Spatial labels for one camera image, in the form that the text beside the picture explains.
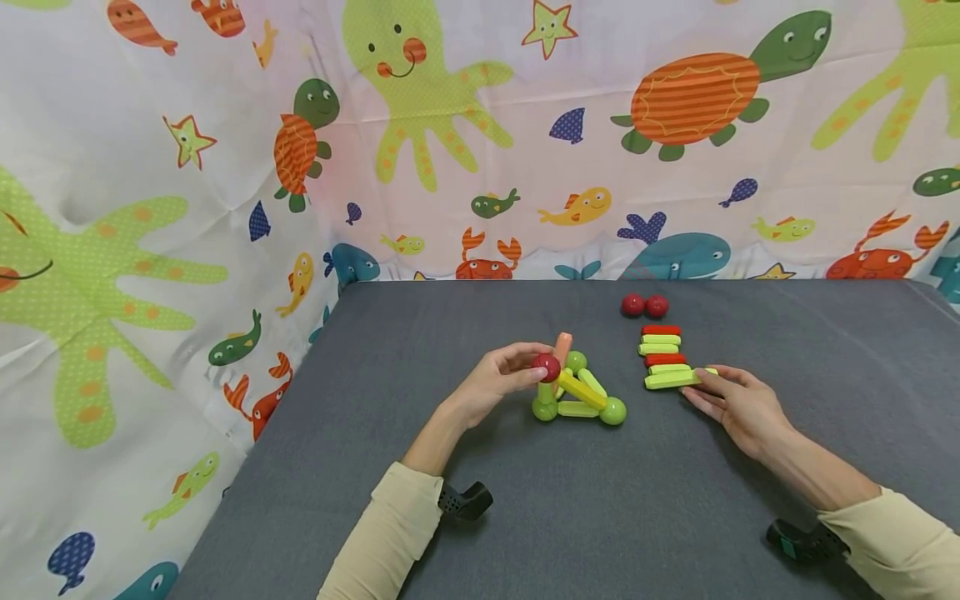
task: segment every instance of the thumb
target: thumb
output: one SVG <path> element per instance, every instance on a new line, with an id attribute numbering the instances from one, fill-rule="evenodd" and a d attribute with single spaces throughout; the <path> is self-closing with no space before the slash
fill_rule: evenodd
<path id="1" fill-rule="evenodd" d="M 698 387 L 714 396 L 725 398 L 736 391 L 737 388 L 741 387 L 728 379 L 724 379 L 720 375 L 714 375 L 706 369 L 696 369 L 694 372 L 702 382 Z"/>
<path id="2" fill-rule="evenodd" d="M 512 372 L 509 375 L 503 375 L 503 377 L 500 379 L 500 388 L 503 394 L 516 392 L 517 390 L 522 390 L 523 388 L 529 388 L 536 383 L 540 383 L 540 380 L 546 377 L 546 373 L 547 371 L 543 367 L 537 367 L 535 369 L 521 369 L 517 372 Z"/>

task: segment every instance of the gray tabletop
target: gray tabletop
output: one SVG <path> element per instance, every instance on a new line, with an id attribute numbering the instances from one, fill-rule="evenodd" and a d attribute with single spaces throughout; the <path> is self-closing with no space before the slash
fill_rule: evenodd
<path id="1" fill-rule="evenodd" d="M 573 335 L 626 422 L 537 421 L 508 398 L 447 480 L 493 506 L 441 524 L 403 597 L 872 598 L 842 564 L 762 542 L 813 513 L 676 391 L 643 388 L 627 293 L 670 300 L 694 365 L 771 384 L 794 424 L 960 526 L 960 327 L 931 288 L 886 281 L 390 282 L 349 286 L 170 600 L 311 599 L 391 461 L 488 349 Z"/>

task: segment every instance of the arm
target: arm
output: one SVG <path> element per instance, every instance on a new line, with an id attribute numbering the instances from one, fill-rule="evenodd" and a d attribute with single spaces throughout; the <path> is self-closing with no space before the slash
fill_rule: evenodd
<path id="1" fill-rule="evenodd" d="M 722 376 L 697 371 L 703 385 L 684 388 L 686 399 L 817 509 L 877 593 L 887 600 L 960 598 L 960 538 L 794 429 L 762 381 L 740 369 L 717 370 Z"/>
<path id="2" fill-rule="evenodd" d="M 503 397 L 539 382 L 546 369 L 528 369 L 543 344 L 513 344 L 484 355 L 476 369 L 434 411 L 371 495 L 317 600 L 392 600 L 440 523 L 440 475 L 461 436 Z"/>

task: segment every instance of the red magnetic bar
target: red magnetic bar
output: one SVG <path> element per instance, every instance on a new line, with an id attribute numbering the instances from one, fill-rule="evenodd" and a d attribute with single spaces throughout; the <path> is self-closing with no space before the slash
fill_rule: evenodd
<path id="1" fill-rule="evenodd" d="M 683 365 L 685 363 L 686 357 L 682 354 L 648 354 L 646 359 L 647 369 L 654 365 Z"/>
<path id="2" fill-rule="evenodd" d="M 680 328 L 676 325 L 645 325 L 640 335 L 680 335 Z"/>

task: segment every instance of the orange turtle shell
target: orange turtle shell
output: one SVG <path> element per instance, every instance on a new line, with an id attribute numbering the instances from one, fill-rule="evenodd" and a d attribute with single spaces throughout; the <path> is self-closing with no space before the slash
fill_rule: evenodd
<path id="1" fill-rule="evenodd" d="M 317 156 L 317 134 L 303 117 L 281 114 L 283 127 L 276 133 L 274 162 L 276 176 L 291 194 L 305 194 L 306 172 Z"/>
<path id="2" fill-rule="evenodd" d="M 661 144 L 699 142 L 727 127 L 756 95 L 760 70 L 736 54 L 675 60 L 643 78 L 634 93 L 634 128 Z"/>

